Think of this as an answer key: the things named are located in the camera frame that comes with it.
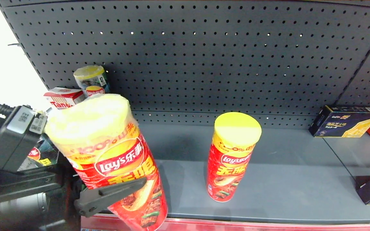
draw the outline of gray shelf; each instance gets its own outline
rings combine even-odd
[[[352,176],[370,175],[370,136],[355,138],[324,138]]]
[[[173,218],[300,224],[370,223],[370,206],[323,139],[307,130],[264,129],[234,198],[206,192],[213,127],[141,124],[157,159]]]

